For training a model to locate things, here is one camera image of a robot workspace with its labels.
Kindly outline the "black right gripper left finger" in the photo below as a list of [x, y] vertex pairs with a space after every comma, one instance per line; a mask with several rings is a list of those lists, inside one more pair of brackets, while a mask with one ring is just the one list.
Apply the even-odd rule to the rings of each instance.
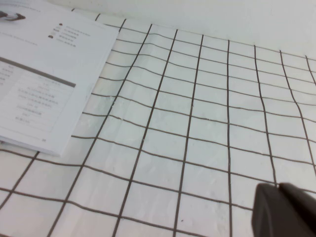
[[283, 210], [284, 196], [269, 184], [258, 184], [252, 213], [252, 229], [255, 237], [278, 237], [281, 234], [278, 221]]

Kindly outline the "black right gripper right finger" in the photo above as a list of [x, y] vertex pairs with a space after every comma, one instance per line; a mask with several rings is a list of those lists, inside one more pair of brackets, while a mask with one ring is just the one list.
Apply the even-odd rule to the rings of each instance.
[[279, 190], [286, 196], [297, 215], [316, 235], [316, 199], [290, 183], [280, 183]]

